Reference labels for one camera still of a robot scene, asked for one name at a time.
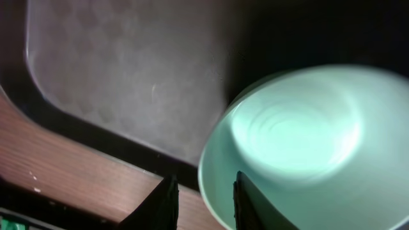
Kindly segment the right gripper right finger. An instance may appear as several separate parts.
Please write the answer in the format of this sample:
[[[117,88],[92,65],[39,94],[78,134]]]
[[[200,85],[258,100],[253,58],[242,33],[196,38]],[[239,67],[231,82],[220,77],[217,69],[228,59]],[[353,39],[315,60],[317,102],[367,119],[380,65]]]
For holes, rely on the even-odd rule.
[[[233,184],[237,230],[298,230],[242,171]]]

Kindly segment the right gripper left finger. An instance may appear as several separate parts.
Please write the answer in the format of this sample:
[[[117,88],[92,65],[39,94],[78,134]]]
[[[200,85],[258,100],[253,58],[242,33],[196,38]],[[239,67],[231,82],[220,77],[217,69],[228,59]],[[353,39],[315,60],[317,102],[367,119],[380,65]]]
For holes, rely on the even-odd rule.
[[[178,182],[176,176],[168,176],[118,224],[118,230],[177,230],[178,214]]]

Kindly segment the mint green bowl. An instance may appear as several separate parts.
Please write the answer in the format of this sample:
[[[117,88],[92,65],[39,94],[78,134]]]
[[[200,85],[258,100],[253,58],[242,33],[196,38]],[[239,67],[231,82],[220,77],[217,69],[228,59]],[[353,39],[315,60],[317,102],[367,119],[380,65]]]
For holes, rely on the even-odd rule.
[[[198,182],[226,229],[242,187],[269,229],[406,229],[408,79],[359,65],[269,75],[217,123]]]

